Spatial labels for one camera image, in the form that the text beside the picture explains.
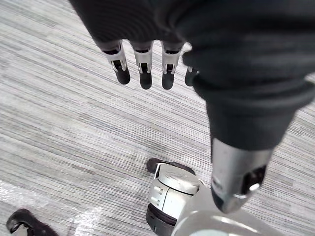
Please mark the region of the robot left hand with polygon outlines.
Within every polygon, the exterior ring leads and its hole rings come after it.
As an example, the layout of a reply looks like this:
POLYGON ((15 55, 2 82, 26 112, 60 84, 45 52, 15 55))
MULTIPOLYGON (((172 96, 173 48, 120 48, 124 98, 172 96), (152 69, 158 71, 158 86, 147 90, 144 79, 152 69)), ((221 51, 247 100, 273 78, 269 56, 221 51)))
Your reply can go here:
POLYGON ((212 196, 224 213, 261 186, 273 149, 312 102, 312 0, 73 0, 103 51, 120 39, 189 43, 183 63, 206 101, 212 196))

